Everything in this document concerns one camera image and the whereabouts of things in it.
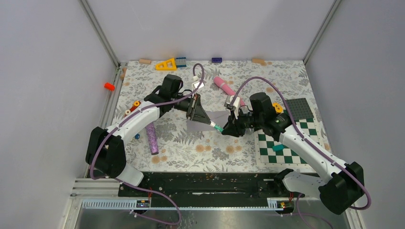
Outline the small green white bottle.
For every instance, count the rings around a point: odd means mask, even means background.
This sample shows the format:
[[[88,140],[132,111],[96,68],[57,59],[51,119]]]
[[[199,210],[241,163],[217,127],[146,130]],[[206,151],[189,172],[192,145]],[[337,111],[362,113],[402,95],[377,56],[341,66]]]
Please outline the small green white bottle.
[[[211,122],[210,126],[212,128],[214,128],[215,130],[219,131],[220,133],[224,130],[222,127],[220,127],[218,124],[216,124],[215,122]]]

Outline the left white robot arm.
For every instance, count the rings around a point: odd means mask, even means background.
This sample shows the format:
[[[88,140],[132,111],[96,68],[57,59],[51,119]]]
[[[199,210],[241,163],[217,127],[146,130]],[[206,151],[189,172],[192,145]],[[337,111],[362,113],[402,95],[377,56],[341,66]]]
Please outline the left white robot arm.
[[[201,97],[196,92],[179,94],[183,81],[180,77],[168,74],[163,83],[146,96],[138,108],[126,117],[107,128],[92,130],[85,161],[90,165],[90,176],[96,179],[94,170],[130,184],[136,196],[148,191],[143,173],[127,162],[125,147],[131,139],[147,125],[157,121],[171,109],[183,111],[186,118],[210,125],[211,119],[201,105]]]

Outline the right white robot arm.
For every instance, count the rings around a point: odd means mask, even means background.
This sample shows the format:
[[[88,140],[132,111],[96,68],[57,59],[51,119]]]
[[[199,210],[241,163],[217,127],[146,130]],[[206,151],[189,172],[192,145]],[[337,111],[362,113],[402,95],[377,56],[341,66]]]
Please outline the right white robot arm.
[[[261,130],[265,135],[298,154],[319,175],[302,175],[284,169],[276,175],[275,193],[285,197],[290,192],[318,198],[332,213],[340,215],[361,198],[365,191],[363,168],[356,162],[346,163],[321,148],[298,127],[286,113],[277,113],[265,93],[250,96],[251,109],[240,106],[238,97],[229,95],[224,106],[230,110],[222,134],[242,137],[247,129]]]

